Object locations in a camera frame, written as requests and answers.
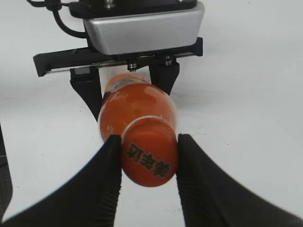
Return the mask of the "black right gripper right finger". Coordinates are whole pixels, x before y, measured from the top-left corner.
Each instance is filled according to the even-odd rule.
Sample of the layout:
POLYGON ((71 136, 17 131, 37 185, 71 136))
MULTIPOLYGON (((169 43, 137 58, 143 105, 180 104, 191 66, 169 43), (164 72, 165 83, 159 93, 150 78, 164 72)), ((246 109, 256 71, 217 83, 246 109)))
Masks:
POLYGON ((176 172, 187 227, 301 227, 302 218, 248 190, 224 172, 189 134, 178 135, 176 172))

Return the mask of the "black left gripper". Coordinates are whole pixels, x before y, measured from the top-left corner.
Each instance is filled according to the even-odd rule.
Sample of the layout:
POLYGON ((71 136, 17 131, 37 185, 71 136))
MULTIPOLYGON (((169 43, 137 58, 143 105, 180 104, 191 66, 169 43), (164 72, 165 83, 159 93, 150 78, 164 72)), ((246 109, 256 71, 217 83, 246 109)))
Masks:
POLYGON ((149 65, 151 83, 170 95, 179 75, 179 63, 174 62, 176 58, 202 55, 203 38, 198 37, 193 45, 165 50, 104 55, 86 47, 40 53, 33 57, 33 61, 39 77, 53 72, 70 70, 72 88, 98 121, 102 106, 98 68, 127 65, 129 70, 137 70, 149 65))

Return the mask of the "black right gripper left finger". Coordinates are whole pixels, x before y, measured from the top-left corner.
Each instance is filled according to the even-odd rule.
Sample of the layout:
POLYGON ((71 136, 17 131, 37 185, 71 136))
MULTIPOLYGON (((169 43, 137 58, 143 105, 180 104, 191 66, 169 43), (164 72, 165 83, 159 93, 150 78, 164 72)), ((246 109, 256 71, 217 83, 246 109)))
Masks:
POLYGON ((1 226, 112 227, 121 181, 121 137, 112 135, 73 178, 1 226))

